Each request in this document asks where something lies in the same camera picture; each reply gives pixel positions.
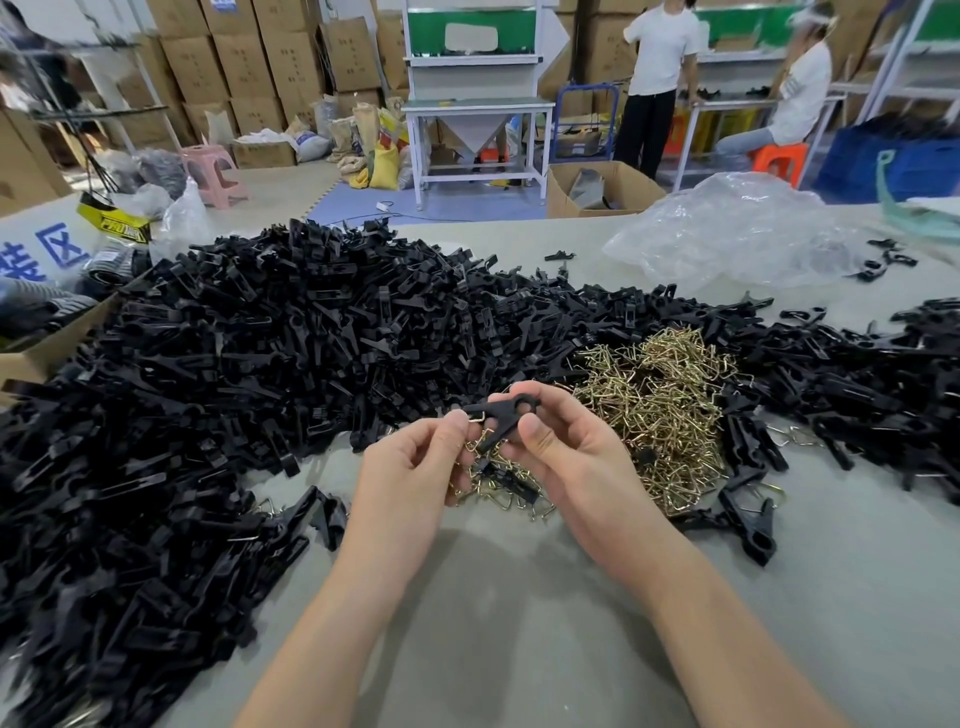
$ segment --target hand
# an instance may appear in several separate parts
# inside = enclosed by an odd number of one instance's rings
[[[562,389],[521,381],[502,400],[538,398],[537,414],[520,418],[520,442],[501,454],[540,480],[574,538],[610,576],[637,591],[646,587],[645,554],[656,549],[654,531],[673,527],[647,496],[616,433]]]
[[[474,456],[464,443],[479,436],[480,426],[453,410],[407,425],[364,453],[337,563],[375,580],[393,606],[433,544],[444,502],[456,504],[450,484],[469,490],[463,466]]]

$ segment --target black plastic clip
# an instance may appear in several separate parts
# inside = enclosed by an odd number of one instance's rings
[[[477,446],[477,454],[486,455],[497,443],[504,440],[507,435],[516,429],[519,425],[520,417],[525,412],[517,412],[520,405],[527,404],[530,412],[537,412],[540,406],[540,400],[533,395],[517,395],[512,400],[485,401],[479,404],[468,404],[464,407],[471,422],[482,423],[489,417],[496,418],[496,430]]]

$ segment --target gray table surface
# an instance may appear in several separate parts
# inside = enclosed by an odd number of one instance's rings
[[[862,207],[853,217],[870,214]],[[559,263],[574,284],[652,285],[600,248],[629,218],[406,226],[430,243],[463,244],[499,266]],[[915,250],[915,269],[891,268],[872,284],[770,291],[773,309],[825,304],[828,322],[864,328],[923,299],[960,294],[960,271],[936,249]],[[742,283],[697,292],[738,300]],[[729,536],[700,533],[699,548],[755,610],[796,665],[857,725],[955,728],[960,716],[960,509],[930,482],[905,493],[865,461],[842,472],[821,448],[789,446],[788,473],[771,476],[787,503],[780,550],[766,569]],[[313,483],[349,497],[359,458],[341,438],[290,480],[258,486],[277,506]],[[257,620],[260,636],[202,674],[160,722],[226,728],[320,588],[335,555],[313,544]],[[318,725],[323,725],[318,716]],[[577,547],[562,521],[530,522],[490,503],[450,510],[427,564],[376,647],[355,725],[690,727],[687,707],[649,622]]]

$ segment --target open cardboard box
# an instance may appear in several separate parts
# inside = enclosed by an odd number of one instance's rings
[[[73,356],[90,330],[107,320],[118,301],[116,296],[112,296],[98,303],[71,324],[40,339],[23,351],[0,353],[0,387],[7,379],[20,379],[36,384],[45,382]],[[16,397],[0,392],[0,405],[10,406],[17,402]]]
[[[620,209],[582,209],[569,197],[582,169],[599,172],[604,179],[604,197]],[[546,180],[546,216],[606,217],[642,212],[666,197],[660,186],[622,161],[568,162],[553,164]]]

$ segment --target blue floor mat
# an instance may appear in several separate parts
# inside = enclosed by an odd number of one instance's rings
[[[393,203],[390,212],[376,208]],[[484,182],[431,184],[423,193],[423,210],[417,210],[412,189],[353,189],[339,182],[317,203],[307,218],[321,225],[346,220],[351,225],[389,214],[391,225],[416,223],[474,223],[488,220],[542,220],[546,207],[540,204],[540,186],[489,187]]]

